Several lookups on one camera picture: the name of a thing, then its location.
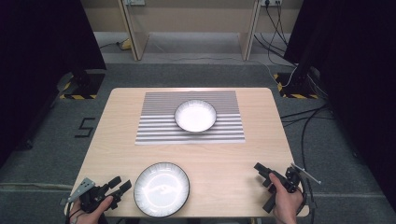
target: white plate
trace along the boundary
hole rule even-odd
[[[175,121],[180,128],[188,132],[203,132],[216,122],[216,110],[205,101],[190,100],[177,108]]]
[[[168,217],[187,201],[190,182],[184,171],[169,162],[151,165],[137,178],[134,201],[151,217]]]

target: striped placemat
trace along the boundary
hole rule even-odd
[[[175,111],[189,100],[215,107],[217,120],[207,131],[189,133],[175,122]],[[245,143],[235,91],[147,92],[135,139],[136,145]]]

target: hand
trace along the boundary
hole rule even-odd
[[[288,193],[274,174],[271,173],[269,176],[276,187],[274,215],[277,223],[297,223],[297,210],[303,202],[303,194],[299,190],[294,193]]]
[[[106,197],[96,208],[91,213],[85,213],[84,211],[81,210],[81,202],[79,199],[77,199],[74,202],[73,208],[70,211],[70,214],[74,215],[70,217],[70,222],[73,221],[76,217],[77,219],[77,224],[97,224],[99,221],[99,217],[106,211],[106,209],[111,205],[111,202],[113,201],[113,196],[108,196]]]

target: gray carpet floor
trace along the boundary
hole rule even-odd
[[[106,71],[92,71],[106,74],[97,98],[57,99],[32,139],[34,147],[30,150],[14,151],[0,170],[0,223],[64,222],[64,205],[61,200],[70,194],[94,129],[87,138],[75,138],[75,135],[85,133],[78,129],[84,118],[95,118],[87,120],[86,125],[97,126],[106,100],[114,88],[266,87],[273,92],[280,116],[318,108],[326,103],[324,99],[281,97],[269,72],[287,72],[290,68],[269,68],[270,71],[262,64],[137,63],[108,64]],[[70,74],[63,77],[59,82],[59,90],[64,88],[70,77]],[[324,110],[318,117],[320,118],[310,120],[304,135],[307,170],[322,181],[321,185],[311,182],[317,204],[315,223],[396,223],[395,212],[370,170],[354,156],[346,136],[333,119],[332,111]],[[291,153],[295,163],[299,165],[303,160],[303,127],[304,120],[285,127]],[[5,187],[7,183],[12,183],[12,187]],[[310,223],[311,217],[301,217],[299,223]],[[115,217],[108,220],[110,224],[117,221]],[[262,223],[275,222],[271,218],[263,218]]]

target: light wood tabletop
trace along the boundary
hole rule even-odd
[[[245,143],[135,144],[147,92],[235,91]],[[270,193],[253,168],[259,162],[285,174],[293,162],[276,103],[266,88],[125,88],[111,92],[73,191],[88,177],[102,186],[119,175],[133,186],[109,217],[146,217],[134,202],[134,182],[150,165],[172,162],[187,174],[190,195],[172,217],[268,217]],[[300,216],[306,216],[305,208]]]

